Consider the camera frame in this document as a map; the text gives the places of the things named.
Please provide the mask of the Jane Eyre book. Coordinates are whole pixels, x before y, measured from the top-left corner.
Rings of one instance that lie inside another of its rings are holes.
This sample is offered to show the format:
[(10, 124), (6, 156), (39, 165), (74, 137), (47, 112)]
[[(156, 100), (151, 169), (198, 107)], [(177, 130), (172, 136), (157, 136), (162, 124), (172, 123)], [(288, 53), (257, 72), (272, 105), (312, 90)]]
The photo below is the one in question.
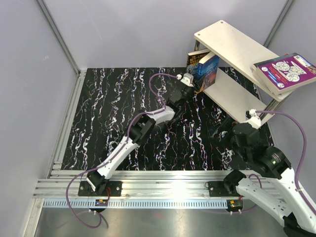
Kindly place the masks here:
[(194, 75), (196, 94), (201, 93), (215, 83), (218, 64), (219, 56), (211, 51), (199, 60)]

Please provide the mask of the yellow 169-Storey Treehouse book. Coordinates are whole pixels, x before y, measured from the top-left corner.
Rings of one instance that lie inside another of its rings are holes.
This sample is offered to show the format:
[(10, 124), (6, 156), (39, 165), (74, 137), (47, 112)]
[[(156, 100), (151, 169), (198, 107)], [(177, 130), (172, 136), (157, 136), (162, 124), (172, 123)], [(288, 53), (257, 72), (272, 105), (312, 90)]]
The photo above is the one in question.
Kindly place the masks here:
[(202, 49), (187, 54), (186, 73), (194, 75), (199, 61), (210, 52), (209, 49)]

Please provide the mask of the purple paperback book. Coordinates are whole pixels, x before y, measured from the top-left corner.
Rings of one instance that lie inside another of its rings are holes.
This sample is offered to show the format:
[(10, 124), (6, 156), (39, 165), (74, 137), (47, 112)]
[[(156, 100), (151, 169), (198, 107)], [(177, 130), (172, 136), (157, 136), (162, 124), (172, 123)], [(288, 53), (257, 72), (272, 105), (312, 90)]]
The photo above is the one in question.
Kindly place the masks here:
[(253, 72), (274, 95), (291, 92), (316, 81), (316, 67), (298, 53), (252, 65)]

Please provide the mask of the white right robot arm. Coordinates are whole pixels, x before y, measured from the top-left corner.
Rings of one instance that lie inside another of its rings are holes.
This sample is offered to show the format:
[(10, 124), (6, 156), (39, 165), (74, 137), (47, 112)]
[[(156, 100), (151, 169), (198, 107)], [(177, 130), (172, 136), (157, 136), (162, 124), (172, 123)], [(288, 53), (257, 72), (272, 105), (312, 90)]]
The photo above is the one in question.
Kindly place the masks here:
[(249, 111), (247, 120), (232, 128), (234, 145), (237, 154), (252, 170), (266, 178), (282, 199), (256, 186), (239, 170), (233, 170), (224, 178), (224, 192), (250, 199), (277, 220), (288, 237), (314, 237), (316, 204), (300, 185), (299, 171), (292, 168), (285, 154), (261, 142), (260, 127), (261, 120), (255, 110)]

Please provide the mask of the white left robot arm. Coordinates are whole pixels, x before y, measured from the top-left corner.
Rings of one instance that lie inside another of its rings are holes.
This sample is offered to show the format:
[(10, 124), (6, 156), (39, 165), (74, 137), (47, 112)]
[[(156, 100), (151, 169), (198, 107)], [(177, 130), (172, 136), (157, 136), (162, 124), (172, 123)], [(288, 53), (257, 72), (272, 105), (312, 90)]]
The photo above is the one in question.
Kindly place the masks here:
[(89, 190), (95, 196), (105, 193), (107, 183), (114, 171), (133, 150), (148, 140), (156, 125), (173, 121), (181, 116), (186, 101), (193, 97), (196, 88), (194, 84), (184, 85), (171, 93), (164, 108), (141, 112), (135, 116), (117, 147), (100, 165), (88, 172), (86, 181)]

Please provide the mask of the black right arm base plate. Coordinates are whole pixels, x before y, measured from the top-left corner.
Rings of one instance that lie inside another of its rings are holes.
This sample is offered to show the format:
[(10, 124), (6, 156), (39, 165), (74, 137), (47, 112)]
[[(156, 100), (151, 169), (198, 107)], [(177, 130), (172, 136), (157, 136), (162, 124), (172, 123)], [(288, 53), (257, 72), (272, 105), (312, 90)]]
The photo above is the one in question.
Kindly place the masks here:
[(209, 192), (210, 197), (232, 197), (233, 195), (224, 187), (223, 181), (208, 181), (205, 183), (205, 187)]

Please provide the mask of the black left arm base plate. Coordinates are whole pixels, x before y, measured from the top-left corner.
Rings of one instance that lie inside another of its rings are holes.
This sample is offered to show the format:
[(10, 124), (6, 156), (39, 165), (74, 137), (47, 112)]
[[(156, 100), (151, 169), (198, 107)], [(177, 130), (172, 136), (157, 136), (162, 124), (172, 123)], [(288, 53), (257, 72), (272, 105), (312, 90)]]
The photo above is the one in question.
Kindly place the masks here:
[(110, 194), (110, 197), (120, 197), (122, 191), (123, 182), (121, 181), (109, 181), (106, 189), (101, 193), (97, 194), (94, 192), (87, 181), (81, 181), (78, 190), (79, 197), (106, 197)]

